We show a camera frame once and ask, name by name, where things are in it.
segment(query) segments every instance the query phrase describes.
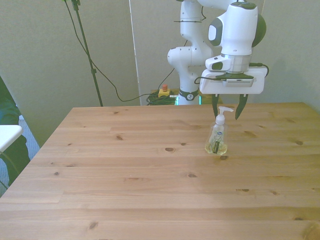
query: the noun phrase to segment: pump dispenser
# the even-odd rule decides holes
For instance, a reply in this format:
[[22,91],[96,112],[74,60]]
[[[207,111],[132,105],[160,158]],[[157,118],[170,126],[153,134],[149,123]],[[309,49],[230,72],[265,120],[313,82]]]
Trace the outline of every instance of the pump dispenser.
[[227,152],[227,130],[228,126],[225,124],[224,112],[233,112],[234,110],[219,106],[220,114],[216,116],[215,124],[213,123],[210,128],[209,137],[205,143],[205,150],[212,155],[223,155]]

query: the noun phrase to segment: wooden table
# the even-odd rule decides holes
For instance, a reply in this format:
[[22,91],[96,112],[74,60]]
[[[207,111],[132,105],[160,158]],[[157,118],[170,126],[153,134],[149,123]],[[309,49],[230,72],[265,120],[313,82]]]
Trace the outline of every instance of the wooden table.
[[303,103],[226,115],[227,154],[211,156],[210,105],[72,109],[0,199],[0,239],[315,235],[320,116]]

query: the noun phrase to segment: pump nozzle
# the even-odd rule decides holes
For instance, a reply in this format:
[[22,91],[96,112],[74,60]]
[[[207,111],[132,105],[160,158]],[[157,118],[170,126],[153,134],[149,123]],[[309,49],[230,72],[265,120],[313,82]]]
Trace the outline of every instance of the pump nozzle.
[[220,109],[220,114],[216,116],[215,123],[222,125],[225,123],[225,119],[226,119],[224,116],[224,111],[233,112],[234,110],[226,106],[219,106],[219,109]]

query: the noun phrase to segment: bottle label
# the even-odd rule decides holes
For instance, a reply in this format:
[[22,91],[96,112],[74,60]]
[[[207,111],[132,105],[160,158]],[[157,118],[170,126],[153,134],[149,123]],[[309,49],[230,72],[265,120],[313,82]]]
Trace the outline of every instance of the bottle label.
[[217,154],[219,151],[219,146],[224,142],[224,133],[221,131],[214,131],[213,138],[210,141],[210,151],[214,154]]
[[219,144],[220,144],[219,141],[216,141],[216,142],[214,143],[214,146],[213,146],[213,153],[214,153],[214,154],[217,154],[217,153],[218,153]]

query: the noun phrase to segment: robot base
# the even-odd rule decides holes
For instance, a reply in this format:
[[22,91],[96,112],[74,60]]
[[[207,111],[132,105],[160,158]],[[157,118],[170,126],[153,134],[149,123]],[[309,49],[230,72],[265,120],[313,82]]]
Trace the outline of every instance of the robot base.
[[200,96],[196,96],[193,100],[188,101],[185,97],[180,94],[176,97],[175,105],[200,105]]

